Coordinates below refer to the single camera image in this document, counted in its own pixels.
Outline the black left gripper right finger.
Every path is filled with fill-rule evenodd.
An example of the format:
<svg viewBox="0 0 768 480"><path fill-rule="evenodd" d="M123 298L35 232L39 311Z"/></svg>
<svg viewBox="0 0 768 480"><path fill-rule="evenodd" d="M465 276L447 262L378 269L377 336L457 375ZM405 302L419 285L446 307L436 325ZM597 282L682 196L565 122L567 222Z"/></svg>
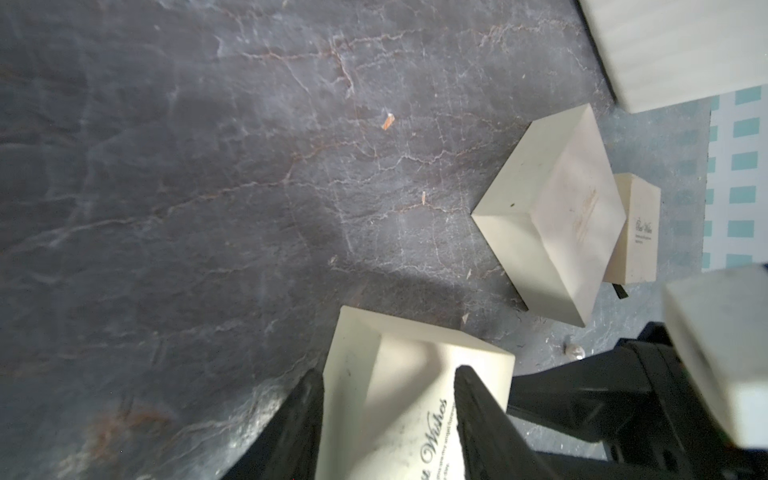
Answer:
<svg viewBox="0 0 768 480"><path fill-rule="evenodd" d="M475 370L455 371L457 431L467 479L541 479L543 465Z"/></svg>

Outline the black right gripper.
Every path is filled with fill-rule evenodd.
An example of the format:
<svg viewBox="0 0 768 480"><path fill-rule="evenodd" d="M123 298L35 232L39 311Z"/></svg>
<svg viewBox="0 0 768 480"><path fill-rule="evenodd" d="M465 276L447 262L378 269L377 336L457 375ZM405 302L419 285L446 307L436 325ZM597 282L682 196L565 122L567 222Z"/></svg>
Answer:
<svg viewBox="0 0 768 480"><path fill-rule="evenodd" d="M716 425L664 324L606 352L511 383L508 414L600 443L607 458L546 454L569 479L764 479L767 453Z"/></svg>

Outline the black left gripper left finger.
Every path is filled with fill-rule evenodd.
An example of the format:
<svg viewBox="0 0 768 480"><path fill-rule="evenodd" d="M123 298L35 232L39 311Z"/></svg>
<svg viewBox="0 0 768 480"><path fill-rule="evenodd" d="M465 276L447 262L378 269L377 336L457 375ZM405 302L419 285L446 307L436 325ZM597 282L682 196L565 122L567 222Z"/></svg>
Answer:
<svg viewBox="0 0 768 480"><path fill-rule="evenodd" d="M324 412L322 374L307 371L223 479L313 479Z"/></svg>

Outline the white pearl earring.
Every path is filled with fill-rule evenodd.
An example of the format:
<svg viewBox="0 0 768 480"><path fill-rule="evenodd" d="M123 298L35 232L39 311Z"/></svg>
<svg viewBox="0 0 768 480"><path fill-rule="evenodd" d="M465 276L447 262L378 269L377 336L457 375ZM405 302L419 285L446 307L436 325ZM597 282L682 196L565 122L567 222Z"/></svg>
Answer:
<svg viewBox="0 0 768 480"><path fill-rule="evenodd" d="M564 353L570 361L579 361L586 357L585 349L582 346L574 343L568 343L564 347Z"/></svg>

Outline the cream drawer-style jewelry box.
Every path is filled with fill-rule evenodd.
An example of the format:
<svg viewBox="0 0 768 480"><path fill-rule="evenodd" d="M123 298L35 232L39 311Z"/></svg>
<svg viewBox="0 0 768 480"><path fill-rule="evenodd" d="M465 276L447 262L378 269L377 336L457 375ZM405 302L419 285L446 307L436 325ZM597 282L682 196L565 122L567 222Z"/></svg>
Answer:
<svg viewBox="0 0 768 480"><path fill-rule="evenodd" d="M459 330L342 307L323 370L316 478L464 478L454 396L463 365L506 407L512 353Z"/></svg>

